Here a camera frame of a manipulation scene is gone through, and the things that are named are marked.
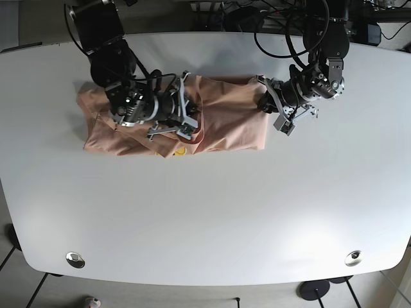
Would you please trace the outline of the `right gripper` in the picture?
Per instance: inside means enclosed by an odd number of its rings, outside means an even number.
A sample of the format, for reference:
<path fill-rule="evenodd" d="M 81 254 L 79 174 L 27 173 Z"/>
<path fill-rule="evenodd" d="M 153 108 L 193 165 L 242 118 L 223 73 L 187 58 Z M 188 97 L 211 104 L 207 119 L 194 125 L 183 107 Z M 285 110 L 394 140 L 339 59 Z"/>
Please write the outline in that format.
<path fill-rule="evenodd" d="M 176 135 L 181 123 L 196 120 L 192 115 L 197 112 L 197 108 L 185 92 L 184 82 L 189 75 L 190 72 L 184 71 L 181 75 L 176 76 L 163 92 L 156 95 L 158 108 L 153 117 L 154 123 L 147 132 L 150 141 L 155 135 L 162 133 Z"/>

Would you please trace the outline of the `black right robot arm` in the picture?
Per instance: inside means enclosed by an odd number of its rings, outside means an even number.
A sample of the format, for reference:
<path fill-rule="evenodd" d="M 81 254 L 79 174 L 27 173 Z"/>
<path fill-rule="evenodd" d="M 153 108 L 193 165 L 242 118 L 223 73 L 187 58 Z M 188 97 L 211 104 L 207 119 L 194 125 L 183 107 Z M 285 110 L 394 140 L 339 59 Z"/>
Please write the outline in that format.
<path fill-rule="evenodd" d="M 109 116 L 118 125 L 150 123 L 147 137 L 173 132 L 190 140 L 198 128 L 197 108 L 186 96 L 189 73 L 148 72 L 129 47 L 114 1 L 77 1 L 63 5 L 73 21 L 77 48 L 88 58 L 91 77 L 109 99 Z"/>

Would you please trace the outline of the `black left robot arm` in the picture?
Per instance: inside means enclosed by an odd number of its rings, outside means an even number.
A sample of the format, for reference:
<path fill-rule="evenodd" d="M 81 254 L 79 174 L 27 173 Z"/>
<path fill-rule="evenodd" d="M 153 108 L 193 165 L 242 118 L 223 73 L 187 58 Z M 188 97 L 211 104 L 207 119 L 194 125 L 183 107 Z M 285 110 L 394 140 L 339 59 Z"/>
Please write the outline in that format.
<path fill-rule="evenodd" d="M 289 66 L 290 78 L 281 81 L 260 76 L 258 81 L 266 92 L 258 108 L 268 114 L 277 113 L 277 131 L 290 135 L 296 122 L 306 115 L 316 116 L 313 102 L 335 99 L 344 91 L 344 58 L 349 51 L 345 30 L 348 20 L 347 1 L 304 1 L 275 13 L 285 17 L 284 37 L 294 63 Z M 303 18 L 304 50 L 296 52 L 291 40 L 291 27 L 298 17 Z"/>

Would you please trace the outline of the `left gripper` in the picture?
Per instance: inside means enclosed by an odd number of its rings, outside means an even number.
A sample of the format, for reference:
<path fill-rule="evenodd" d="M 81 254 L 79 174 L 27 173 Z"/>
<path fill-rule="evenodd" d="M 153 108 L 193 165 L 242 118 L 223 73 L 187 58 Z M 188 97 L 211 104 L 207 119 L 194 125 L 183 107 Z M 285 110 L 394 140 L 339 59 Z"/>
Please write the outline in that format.
<path fill-rule="evenodd" d="M 266 87 L 266 92 L 258 101 L 260 111 L 283 116 L 294 125 L 306 116 L 318 117 L 318 109 L 299 94 L 295 81 L 288 80 L 285 83 L 275 78 L 258 76 L 258 82 Z"/>

